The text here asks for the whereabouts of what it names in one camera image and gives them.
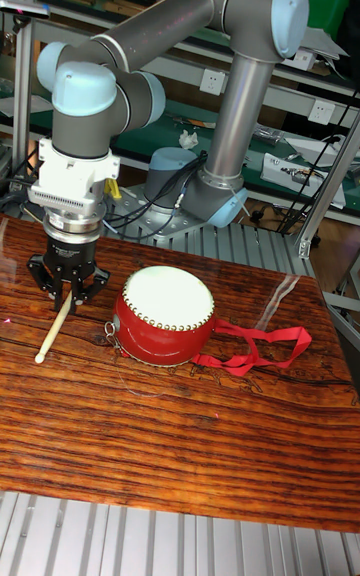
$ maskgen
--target red strap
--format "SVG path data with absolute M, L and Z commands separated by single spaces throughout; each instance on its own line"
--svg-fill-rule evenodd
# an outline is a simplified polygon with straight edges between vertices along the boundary
M 304 327 L 289 327 L 288 329 L 277 329 L 274 332 L 263 332 L 260 329 L 244 329 L 238 325 L 232 325 L 226 320 L 216 319 L 214 331 L 220 334 L 230 334 L 231 336 L 242 336 L 250 345 L 251 353 L 242 356 L 233 356 L 230 360 L 222 362 L 214 356 L 208 354 L 197 354 L 193 362 L 204 367 L 220 367 L 226 369 L 234 376 L 244 376 L 253 366 L 276 365 L 277 367 L 288 367 L 292 361 L 302 354 L 311 343 L 311 336 Z M 281 340 L 296 340 L 293 352 L 288 360 L 277 363 L 271 360 L 260 358 L 254 338 L 265 340 L 268 343 L 275 343 Z

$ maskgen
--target light blue joint cap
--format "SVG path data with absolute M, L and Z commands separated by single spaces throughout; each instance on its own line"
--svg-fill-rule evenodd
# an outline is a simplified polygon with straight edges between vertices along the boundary
M 66 43 L 50 43 L 44 47 L 39 55 L 36 65 L 37 77 L 42 86 L 49 92 L 54 89 L 56 68 L 64 47 L 66 47 Z
M 56 72 L 52 102 L 62 114 L 99 114 L 110 107 L 115 98 L 115 76 L 106 67 L 70 61 L 60 65 Z
M 149 169 L 159 172 L 174 171 L 181 169 L 195 158 L 197 158 L 196 154 L 190 149 L 161 147 L 153 153 Z
M 148 122 L 144 125 L 144 127 L 147 127 L 147 125 L 154 123 L 156 120 L 160 118 L 160 116 L 162 116 L 166 105 L 166 94 L 162 84 L 160 83 L 159 79 L 156 78 L 156 76 L 150 74 L 149 72 L 136 72 L 136 73 L 144 76 L 150 87 L 150 92 L 152 96 L 152 107 L 150 118 Z
M 309 18 L 309 0 L 272 0 L 271 27 L 274 45 L 282 58 L 296 54 Z
M 226 201 L 226 203 L 224 203 L 224 205 L 220 207 L 220 209 L 218 209 L 207 222 L 215 227 L 226 227 L 232 220 L 234 220 L 242 207 L 244 207 L 247 197 L 247 189 L 243 187 L 237 192 L 236 196 L 229 198 L 229 200 Z

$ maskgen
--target white drumhead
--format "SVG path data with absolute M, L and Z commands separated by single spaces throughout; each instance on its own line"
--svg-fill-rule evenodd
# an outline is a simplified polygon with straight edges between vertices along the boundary
M 177 267 L 145 267 L 128 278 L 124 300 L 139 318 L 156 326 L 194 329 L 213 313 L 206 285 Z

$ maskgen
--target yellow connector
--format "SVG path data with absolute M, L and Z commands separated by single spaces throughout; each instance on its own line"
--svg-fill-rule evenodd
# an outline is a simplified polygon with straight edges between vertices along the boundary
M 104 188 L 105 194 L 110 194 L 114 200 L 120 200 L 121 194 L 119 186 L 114 178 L 107 178 Z

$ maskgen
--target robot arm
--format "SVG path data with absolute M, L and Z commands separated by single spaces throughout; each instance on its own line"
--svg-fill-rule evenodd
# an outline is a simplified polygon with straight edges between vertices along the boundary
M 102 183 L 119 169 L 108 149 L 111 136 L 149 124 L 165 106 L 161 84 L 140 68 L 204 26 L 228 34 L 235 55 L 207 162 L 182 205 L 218 226 L 231 222 L 273 66 L 297 51 L 308 10 L 308 0 L 163 0 L 77 48 L 48 45 L 38 76 L 53 92 L 53 139 L 43 142 L 45 162 L 29 196 L 48 207 L 50 239 L 77 244 L 79 215 L 101 223 Z

